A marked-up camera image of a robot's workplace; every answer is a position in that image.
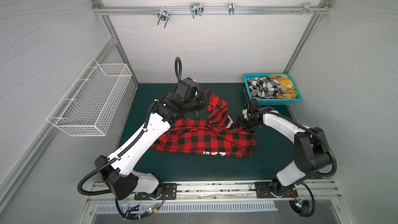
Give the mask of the red black plaid shirt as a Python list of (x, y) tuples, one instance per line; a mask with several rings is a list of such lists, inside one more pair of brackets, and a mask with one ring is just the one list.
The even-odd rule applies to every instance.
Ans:
[(226, 101), (213, 90), (209, 97), (207, 119), (180, 119), (151, 146), (163, 152), (194, 153), (207, 156), (245, 158), (257, 150), (253, 133), (239, 127), (229, 115)]

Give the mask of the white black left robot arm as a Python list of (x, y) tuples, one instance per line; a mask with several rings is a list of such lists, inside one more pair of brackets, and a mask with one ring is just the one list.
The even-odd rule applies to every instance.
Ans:
[(152, 144), (186, 113), (200, 111), (208, 103), (208, 96), (195, 80), (179, 81), (173, 92), (153, 102), (144, 124), (127, 142), (110, 155), (95, 160), (103, 182), (117, 200), (133, 193), (159, 196), (161, 180), (154, 174), (137, 172), (134, 167)]

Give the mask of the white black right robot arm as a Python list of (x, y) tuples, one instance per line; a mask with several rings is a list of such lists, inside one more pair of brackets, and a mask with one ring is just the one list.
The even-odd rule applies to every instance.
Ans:
[(239, 127), (254, 133), (260, 125), (270, 127), (293, 144), (293, 161), (262, 187), (281, 198), (294, 185), (314, 176), (333, 176), (337, 161), (321, 128), (309, 128), (282, 115), (270, 106), (262, 107), (256, 99), (248, 99), (243, 117), (237, 119)]

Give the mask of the teal plastic basket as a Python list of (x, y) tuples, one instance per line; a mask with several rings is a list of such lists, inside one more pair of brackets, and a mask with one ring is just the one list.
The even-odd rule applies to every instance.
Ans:
[[(253, 99), (253, 98), (250, 96), (247, 80), (249, 78), (255, 78), (255, 77), (268, 77), (271, 74), (270, 73), (268, 73), (268, 74), (267, 73), (265, 73), (265, 74), (264, 73), (260, 73), (260, 74), (251, 73), (251, 74), (245, 74), (244, 75), (245, 86), (246, 86), (248, 97), (250, 99)], [(268, 106), (268, 105), (285, 105), (285, 106), (287, 106), (287, 105), (290, 105), (290, 104), (292, 104), (294, 102), (298, 102), (298, 101), (300, 101), (302, 99), (299, 89), (297, 87), (296, 87), (296, 89), (298, 91), (298, 96), (297, 96), (296, 99), (289, 100), (289, 99), (277, 99), (277, 98), (274, 98), (274, 99), (257, 99), (257, 101), (258, 101), (258, 103), (261, 106)]]

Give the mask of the black white checkered shirt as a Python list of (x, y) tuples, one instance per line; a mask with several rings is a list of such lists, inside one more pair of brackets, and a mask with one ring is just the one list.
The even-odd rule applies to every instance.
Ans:
[(274, 99), (280, 92), (280, 83), (273, 78), (249, 78), (247, 83), (250, 96), (255, 99)]

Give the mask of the yellow plaid shirt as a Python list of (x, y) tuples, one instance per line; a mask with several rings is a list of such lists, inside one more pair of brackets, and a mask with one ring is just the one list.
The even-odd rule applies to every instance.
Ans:
[(277, 99), (292, 100), (297, 98), (299, 93), (290, 77), (283, 74), (271, 74), (268, 78), (279, 82), (279, 92), (276, 96)]

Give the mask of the metal u-bolt hook left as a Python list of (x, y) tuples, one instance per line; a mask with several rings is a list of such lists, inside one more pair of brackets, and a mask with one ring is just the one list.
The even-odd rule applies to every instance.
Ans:
[(164, 23), (163, 27), (166, 28), (169, 19), (170, 19), (170, 14), (169, 14), (169, 12), (167, 10), (160, 9), (158, 11), (158, 22), (157, 22), (157, 25), (159, 25), (160, 22), (163, 22)]

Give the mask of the metal u-bolt hook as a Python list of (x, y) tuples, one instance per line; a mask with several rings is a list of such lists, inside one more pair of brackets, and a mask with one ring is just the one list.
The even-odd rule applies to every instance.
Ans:
[(195, 18), (196, 16), (201, 17), (204, 11), (203, 4), (200, 2), (191, 4), (189, 6), (189, 9), (193, 18)]
[(163, 27), (166, 28), (169, 19), (170, 19), (170, 14), (169, 14), (169, 12), (167, 10), (160, 9), (158, 11), (158, 22), (157, 22), (157, 25), (159, 25), (160, 22), (163, 22), (164, 23)]

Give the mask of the metal u-bolt hook middle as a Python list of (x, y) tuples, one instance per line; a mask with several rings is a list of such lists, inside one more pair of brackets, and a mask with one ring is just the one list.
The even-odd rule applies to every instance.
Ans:
[(189, 6), (189, 9), (193, 18), (195, 18), (196, 16), (201, 17), (204, 11), (203, 4), (200, 2), (191, 4)]

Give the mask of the metal clip hook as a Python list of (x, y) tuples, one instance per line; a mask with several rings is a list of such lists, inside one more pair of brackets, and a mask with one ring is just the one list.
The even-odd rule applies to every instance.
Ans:
[(235, 12), (235, 5), (234, 5), (234, 3), (230, 3), (229, 4), (229, 15), (230, 16), (234, 15), (234, 12)]

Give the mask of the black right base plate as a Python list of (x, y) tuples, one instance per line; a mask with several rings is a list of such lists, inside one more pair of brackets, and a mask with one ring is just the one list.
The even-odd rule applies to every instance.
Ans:
[(260, 199), (296, 198), (298, 193), (294, 185), (283, 186), (278, 181), (256, 181), (250, 186)]

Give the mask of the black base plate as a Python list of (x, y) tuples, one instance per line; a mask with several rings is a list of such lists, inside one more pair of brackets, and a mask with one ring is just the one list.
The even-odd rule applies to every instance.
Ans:
[(250, 186), (260, 199), (296, 198), (298, 193), (294, 185), (283, 186), (278, 181), (256, 181)]
[(134, 196), (136, 201), (175, 200), (177, 194), (176, 183), (160, 183), (152, 193), (138, 192)]

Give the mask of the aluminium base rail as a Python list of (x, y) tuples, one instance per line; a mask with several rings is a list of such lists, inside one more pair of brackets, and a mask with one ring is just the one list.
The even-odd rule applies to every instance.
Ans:
[[(250, 186), (256, 181), (178, 181), (175, 202), (193, 201), (260, 201), (256, 193), (250, 190)], [(341, 199), (342, 195), (332, 179), (310, 179), (305, 185), (294, 185), (298, 193), (296, 198), (270, 198), (271, 200), (333, 200)], [(145, 202), (134, 200), (135, 194), (129, 195), (119, 203)]]

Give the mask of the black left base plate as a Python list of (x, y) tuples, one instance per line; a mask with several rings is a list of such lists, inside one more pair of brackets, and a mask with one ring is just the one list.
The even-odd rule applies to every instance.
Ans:
[(177, 194), (176, 183), (160, 183), (152, 193), (138, 192), (134, 196), (136, 201), (175, 200)]

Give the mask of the metal bracket hook right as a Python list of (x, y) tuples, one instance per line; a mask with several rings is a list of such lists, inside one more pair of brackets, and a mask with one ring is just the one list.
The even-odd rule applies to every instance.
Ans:
[(313, 9), (311, 8), (311, 4), (310, 4), (310, 3), (305, 4), (301, 10), (298, 10), (298, 11), (293, 10), (292, 12), (293, 12), (294, 14), (296, 14), (296, 15), (297, 15), (297, 14), (300, 14), (300, 15), (302, 15), (302, 16), (304, 16), (304, 15), (317, 15), (317, 14), (320, 13), (319, 10), (316, 10), (316, 9), (313, 10)]

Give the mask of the aluminium horizontal rail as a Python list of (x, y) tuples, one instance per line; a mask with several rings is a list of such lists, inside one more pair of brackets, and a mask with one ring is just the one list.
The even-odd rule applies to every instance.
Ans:
[[(229, 5), (227, 6), (203, 6), (203, 16), (226, 15), (229, 16)], [(234, 15), (294, 15), (293, 10), (301, 10), (303, 6), (237, 6)], [(319, 10), (321, 15), (329, 14), (332, 8), (311, 6), (313, 10)], [(123, 16), (156, 16), (160, 9), (165, 9), (171, 16), (191, 15), (189, 6), (163, 6), (163, 7), (102, 7), (93, 9), (96, 15)]]

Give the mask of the right aluminium corner post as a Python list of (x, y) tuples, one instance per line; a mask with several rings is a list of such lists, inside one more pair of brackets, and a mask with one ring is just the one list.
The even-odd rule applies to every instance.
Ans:
[[(331, 6), (330, 6), (331, 2), (332, 2), (332, 0), (320, 0), (319, 6), (322, 6), (324, 8), (331, 8)], [(315, 14), (310, 18), (302, 37), (300, 38), (296, 48), (294, 49), (294, 52), (292, 53), (287, 65), (284, 69), (285, 74), (289, 74), (289, 72), (291, 71), (294, 63), (300, 56), (302, 50), (304, 49), (307, 41), (309, 40), (310, 36), (314, 32), (314, 30), (315, 30), (316, 26), (318, 25), (319, 21), (321, 20), (321, 18), (322, 18), (321, 14)]]

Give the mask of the aluminium corner frame post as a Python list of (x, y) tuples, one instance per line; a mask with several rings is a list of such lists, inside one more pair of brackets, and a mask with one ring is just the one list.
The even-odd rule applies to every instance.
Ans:
[[(92, 1), (94, 1), (94, 3), (92, 3), (93, 8), (95, 8), (95, 7), (102, 8), (104, 6), (104, 3), (102, 0), (92, 0)], [(116, 33), (116, 30), (114, 28), (114, 25), (113, 25), (110, 17), (108, 15), (99, 15), (99, 17), (101, 18), (110, 37), (116, 42), (116, 50), (117, 50), (122, 62), (125, 63), (127, 65), (128, 69), (130, 70), (130, 72), (132, 74), (132, 81), (133, 81), (135, 87), (138, 88), (139, 83), (138, 83), (137, 78), (133, 72), (130, 62), (128, 61), (125, 50), (123, 49), (123, 46), (120, 42), (120, 39)]]

